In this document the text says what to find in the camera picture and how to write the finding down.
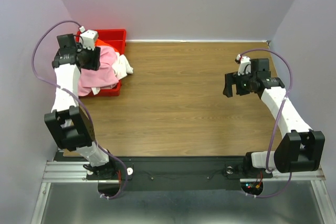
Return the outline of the pink t shirt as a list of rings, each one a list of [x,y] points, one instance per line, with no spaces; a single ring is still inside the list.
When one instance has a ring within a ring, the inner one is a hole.
[[[114,73],[112,65],[117,60],[117,52],[107,44],[100,47],[100,66],[97,71],[81,69],[78,83],[78,95],[88,96],[90,93],[98,95],[102,90],[114,88],[119,80]]]

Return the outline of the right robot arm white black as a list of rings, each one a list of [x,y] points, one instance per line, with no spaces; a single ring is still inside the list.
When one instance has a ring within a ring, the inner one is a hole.
[[[225,74],[223,94],[230,98],[233,88],[237,95],[255,93],[275,119],[275,128],[282,140],[275,151],[249,152],[241,170],[253,177],[260,169],[271,173],[312,172],[319,168],[325,137],[314,131],[299,115],[288,98],[288,91],[278,77],[272,77],[267,58],[250,59],[238,55],[236,72]]]

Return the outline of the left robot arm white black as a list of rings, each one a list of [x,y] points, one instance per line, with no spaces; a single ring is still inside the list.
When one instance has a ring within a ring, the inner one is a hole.
[[[117,174],[115,161],[109,151],[102,150],[96,141],[92,120],[85,114],[78,99],[81,69],[98,70],[100,47],[98,33],[86,30],[78,35],[57,36],[59,49],[52,61],[56,74],[56,97],[44,122],[57,146],[84,157],[87,179],[110,180]]]

